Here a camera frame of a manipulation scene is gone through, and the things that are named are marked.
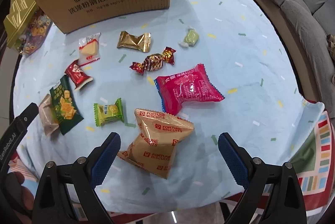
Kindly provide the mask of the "left hand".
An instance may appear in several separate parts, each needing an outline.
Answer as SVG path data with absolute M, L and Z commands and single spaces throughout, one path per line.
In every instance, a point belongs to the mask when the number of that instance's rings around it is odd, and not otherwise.
M 31 214 L 34 206 L 34 196 L 22 184 L 24 176 L 19 172 L 8 173 L 5 179 L 5 194 L 10 200 L 12 211 L 21 223 L 32 223 Z

